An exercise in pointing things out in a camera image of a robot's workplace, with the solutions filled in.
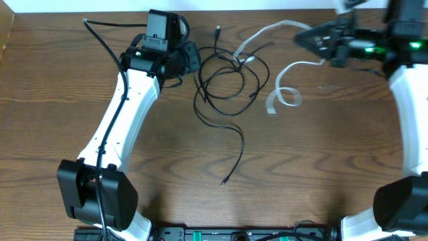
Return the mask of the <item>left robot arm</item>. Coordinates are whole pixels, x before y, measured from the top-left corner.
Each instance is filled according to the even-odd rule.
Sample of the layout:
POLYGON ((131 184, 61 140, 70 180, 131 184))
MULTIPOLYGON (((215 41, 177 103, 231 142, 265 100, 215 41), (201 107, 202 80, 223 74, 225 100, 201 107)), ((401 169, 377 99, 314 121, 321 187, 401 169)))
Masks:
POLYGON ((144 27, 125 52, 113 56, 118 81, 94 136, 57 171, 68 217, 99 227, 95 240, 150 238, 151 221, 138 212, 138 192, 128 179, 133 146, 165 81, 182 80, 201 66, 182 15, 153 9, 144 27))

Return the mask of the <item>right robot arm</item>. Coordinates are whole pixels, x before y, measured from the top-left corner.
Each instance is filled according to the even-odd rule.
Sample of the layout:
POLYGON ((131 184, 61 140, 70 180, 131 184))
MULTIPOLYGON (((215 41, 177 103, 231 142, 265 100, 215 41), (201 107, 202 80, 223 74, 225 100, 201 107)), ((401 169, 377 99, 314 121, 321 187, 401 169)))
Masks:
POLYGON ((402 178, 377 189, 372 207, 340 223, 341 240, 407 240, 427 235, 427 40, 424 0, 391 0, 384 29, 357 26, 346 1, 336 21, 297 34, 294 41, 334 67, 351 58, 382 64, 399 114, 402 178))

